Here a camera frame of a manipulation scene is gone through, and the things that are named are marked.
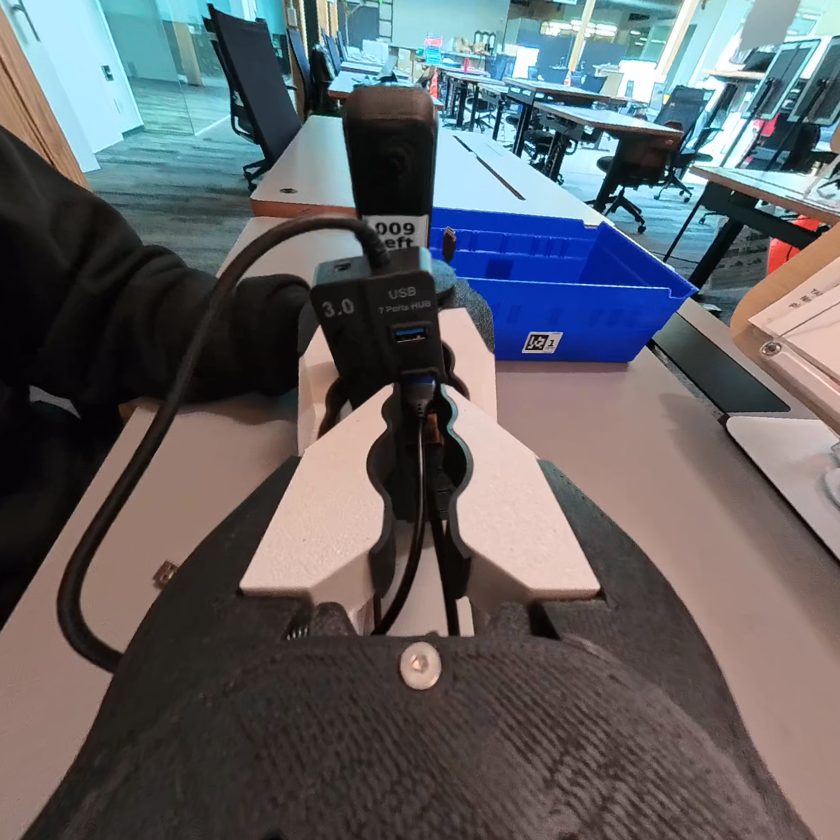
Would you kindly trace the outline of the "wooden document stand with papers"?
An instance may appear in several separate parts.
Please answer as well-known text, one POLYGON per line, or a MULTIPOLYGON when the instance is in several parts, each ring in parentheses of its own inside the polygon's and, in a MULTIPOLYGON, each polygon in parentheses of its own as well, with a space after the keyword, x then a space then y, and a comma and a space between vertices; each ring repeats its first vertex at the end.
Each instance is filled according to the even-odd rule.
POLYGON ((731 318, 738 349, 814 416, 736 415, 729 437, 839 558, 839 233, 770 273, 731 318))

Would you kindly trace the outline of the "person's left forearm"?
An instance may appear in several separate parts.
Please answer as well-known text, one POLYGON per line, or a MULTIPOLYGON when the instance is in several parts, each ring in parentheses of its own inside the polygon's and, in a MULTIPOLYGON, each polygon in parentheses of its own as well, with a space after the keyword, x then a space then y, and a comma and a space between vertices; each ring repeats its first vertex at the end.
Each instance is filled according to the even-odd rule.
MULTIPOLYGON (((79 406, 164 398, 215 284, 145 245, 116 209, 5 129, 1 263, 2 425, 22 416, 31 386, 79 406)), ((242 280, 186 399, 293 388, 307 299, 295 276, 242 280)))

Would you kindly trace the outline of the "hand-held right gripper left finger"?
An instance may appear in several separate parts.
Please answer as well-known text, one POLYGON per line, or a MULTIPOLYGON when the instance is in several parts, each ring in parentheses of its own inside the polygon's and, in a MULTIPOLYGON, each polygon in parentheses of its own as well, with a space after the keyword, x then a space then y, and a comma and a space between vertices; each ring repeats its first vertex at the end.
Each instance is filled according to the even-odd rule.
POLYGON ((373 629, 396 567, 387 484, 400 428, 391 384, 306 449, 239 583, 243 595, 339 604, 357 630, 373 629))

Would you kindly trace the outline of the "black mesh office chair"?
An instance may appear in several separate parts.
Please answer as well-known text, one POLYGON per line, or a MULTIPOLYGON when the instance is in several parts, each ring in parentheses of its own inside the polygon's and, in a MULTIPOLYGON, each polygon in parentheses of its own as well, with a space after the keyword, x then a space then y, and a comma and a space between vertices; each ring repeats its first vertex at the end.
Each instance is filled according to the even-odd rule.
POLYGON ((243 132, 261 149, 260 161, 243 168, 248 190, 278 162, 301 130, 267 23, 246 20, 207 6, 216 43, 231 91, 231 121, 236 128, 244 114, 243 132))

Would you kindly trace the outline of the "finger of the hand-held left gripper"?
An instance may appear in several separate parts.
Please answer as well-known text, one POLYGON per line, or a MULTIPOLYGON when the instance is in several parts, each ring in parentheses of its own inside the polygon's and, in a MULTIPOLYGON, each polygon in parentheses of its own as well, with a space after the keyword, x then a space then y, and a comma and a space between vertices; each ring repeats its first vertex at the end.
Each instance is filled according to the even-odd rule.
POLYGON ((327 394, 339 377, 320 326, 298 361, 298 455, 316 442, 326 415, 327 394))
POLYGON ((494 352, 487 348, 467 309, 442 310, 438 323, 450 373, 465 387, 473 404, 498 420, 494 352))

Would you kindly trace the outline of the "white office desk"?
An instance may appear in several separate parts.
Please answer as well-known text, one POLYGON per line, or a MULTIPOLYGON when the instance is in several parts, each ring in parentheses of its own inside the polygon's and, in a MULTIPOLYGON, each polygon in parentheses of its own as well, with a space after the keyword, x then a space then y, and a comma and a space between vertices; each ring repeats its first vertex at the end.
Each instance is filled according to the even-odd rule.
MULTIPOLYGON (((340 119, 316 116, 264 175, 250 197, 260 217, 355 215, 350 167, 340 119)), ((440 129, 434 209, 579 219, 606 219, 531 168, 486 133, 440 129)))

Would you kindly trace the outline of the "person's black hoodie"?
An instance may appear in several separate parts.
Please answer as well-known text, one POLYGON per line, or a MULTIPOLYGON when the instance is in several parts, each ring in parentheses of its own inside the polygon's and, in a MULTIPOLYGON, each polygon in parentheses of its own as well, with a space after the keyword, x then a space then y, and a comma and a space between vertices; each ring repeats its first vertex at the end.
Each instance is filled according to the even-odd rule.
POLYGON ((1 624, 5 625, 122 430, 116 405, 33 400, 2 385, 1 624))

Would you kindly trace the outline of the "blue plastic bin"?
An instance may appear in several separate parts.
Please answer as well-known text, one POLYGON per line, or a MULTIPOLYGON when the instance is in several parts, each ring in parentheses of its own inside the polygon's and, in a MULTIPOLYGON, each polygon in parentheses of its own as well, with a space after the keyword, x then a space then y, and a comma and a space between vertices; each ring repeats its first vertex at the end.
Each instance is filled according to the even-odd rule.
POLYGON ((451 267, 490 308, 498 360, 632 361, 697 292, 607 222, 437 207, 433 257, 456 236, 451 267))

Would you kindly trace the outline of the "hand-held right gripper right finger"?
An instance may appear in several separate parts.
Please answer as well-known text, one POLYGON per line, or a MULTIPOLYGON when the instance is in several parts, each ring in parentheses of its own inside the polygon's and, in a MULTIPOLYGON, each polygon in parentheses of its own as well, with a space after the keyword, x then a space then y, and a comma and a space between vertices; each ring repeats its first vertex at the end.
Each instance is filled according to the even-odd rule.
POLYGON ((441 424, 447 594, 483 613, 596 598, 602 586, 539 458, 448 385, 441 424))

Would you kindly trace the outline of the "wooden desk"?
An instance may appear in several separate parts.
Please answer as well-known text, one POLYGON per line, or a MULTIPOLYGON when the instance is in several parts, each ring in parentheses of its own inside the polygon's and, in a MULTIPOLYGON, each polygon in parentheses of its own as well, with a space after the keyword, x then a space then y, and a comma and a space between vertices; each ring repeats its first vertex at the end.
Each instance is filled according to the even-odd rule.
POLYGON ((575 108, 546 102, 538 102, 535 109, 540 112, 541 119, 553 132, 549 152, 542 167, 542 173, 552 181, 560 174, 570 144, 582 141, 587 128, 602 130, 615 139, 621 133, 666 132, 666 129, 656 127, 653 122, 608 110, 575 108))

